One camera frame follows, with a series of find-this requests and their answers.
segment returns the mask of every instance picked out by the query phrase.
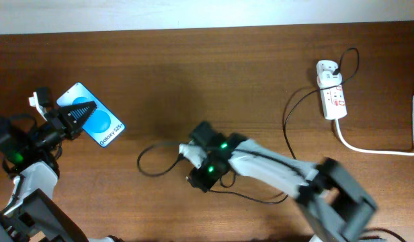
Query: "white cable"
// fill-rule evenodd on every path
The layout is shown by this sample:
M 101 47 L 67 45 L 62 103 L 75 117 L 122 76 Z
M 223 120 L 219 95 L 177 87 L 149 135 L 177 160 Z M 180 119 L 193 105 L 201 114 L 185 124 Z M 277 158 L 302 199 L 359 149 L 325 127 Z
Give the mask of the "white cable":
M 412 100 L 412 131 L 413 131 L 413 146 L 414 146 L 414 95 L 413 95 L 413 100 Z M 351 145 L 349 145 L 349 143 L 346 142 L 346 140 L 344 140 L 343 135 L 341 135 L 341 131 L 340 131 L 340 125 L 339 125 L 339 120 L 336 119 L 335 120 L 335 128 L 337 129 L 337 134 L 340 138 L 340 141 L 349 149 L 353 150 L 353 151 L 357 151 L 357 152 L 363 152 L 363 153 L 370 153 L 370 154 L 381 154 L 381 155 L 406 155 L 406 156 L 414 156 L 414 150 L 412 152 L 402 152 L 402 151 L 372 151 L 372 150 L 366 150 L 366 149 L 359 149 L 356 147 L 353 147 Z

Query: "blue circle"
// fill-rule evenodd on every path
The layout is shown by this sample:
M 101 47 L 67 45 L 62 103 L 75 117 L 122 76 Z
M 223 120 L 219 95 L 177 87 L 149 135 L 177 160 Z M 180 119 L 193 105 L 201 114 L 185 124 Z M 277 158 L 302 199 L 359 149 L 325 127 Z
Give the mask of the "blue circle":
M 82 104 L 88 101 L 89 100 L 86 97 L 78 97 L 73 101 L 73 104 Z M 110 116 L 106 112 L 96 109 L 87 119 L 83 128 L 87 132 L 102 133 L 105 132 L 111 124 L 112 119 Z

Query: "brown tabletop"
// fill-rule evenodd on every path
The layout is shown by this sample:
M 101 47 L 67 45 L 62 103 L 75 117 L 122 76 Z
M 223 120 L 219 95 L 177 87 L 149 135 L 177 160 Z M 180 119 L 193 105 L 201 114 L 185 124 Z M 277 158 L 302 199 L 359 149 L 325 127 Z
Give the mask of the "brown tabletop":
M 290 156 L 282 134 L 288 100 L 300 90 L 294 105 L 316 87 L 317 61 L 338 61 L 350 46 L 359 49 L 361 65 L 343 87 L 344 137 L 365 149 L 410 150 L 414 22 L 0 36 L 0 115 L 25 112 L 41 121 L 28 105 L 36 87 L 49 86 L 56 98 L 82 82 L 125 123 L 105 149 L 87 134 L 63 144 L 53 199 L 88 237 L 249 241 L 310 235 L 291 199 L 270 206 L 203 194 L 185 180 L 190 163 L 154 179 L 138 172 L 136 158 L 161 140 L 188 141 L 202 120 Z M 349 54 L 343 76 L 354 68 Z M 414 241 L 414 157 L 351 151 L 331 128 L 319 94 L 308 97 L 288 124 L 297 158 L 342 162 L 380 207 L 370 227 Z M 148 154 L 143 166 L 165 169 L 176 150 Z M 12 189 L 0 154 L 0 210 Z M 229 190 L 259 199 L 277 194 L 246 177 Z

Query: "white wall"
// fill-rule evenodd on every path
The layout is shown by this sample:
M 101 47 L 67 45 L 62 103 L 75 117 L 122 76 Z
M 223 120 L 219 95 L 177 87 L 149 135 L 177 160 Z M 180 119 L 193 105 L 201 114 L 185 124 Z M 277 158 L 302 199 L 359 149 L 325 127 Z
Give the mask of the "white wall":
M 0 0 L 0 34 L 414 20 L 404 0 Z

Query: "power plug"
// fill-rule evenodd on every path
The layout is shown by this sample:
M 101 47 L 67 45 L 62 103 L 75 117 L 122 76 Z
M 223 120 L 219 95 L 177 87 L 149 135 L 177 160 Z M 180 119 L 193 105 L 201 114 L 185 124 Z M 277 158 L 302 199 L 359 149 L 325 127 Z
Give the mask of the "power plug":
M 338 68 L 336 62 L 332 60 L 320 60 L 316 65 L 317 84 L 323 88 L 339 85 L 342 81 L 341 74 L 333 75 Z M 347 115 L 346 104 L 344 102 L 343 87 L 341 85 L 321 92 L 323 115 L 328 120 L 339 119 Z

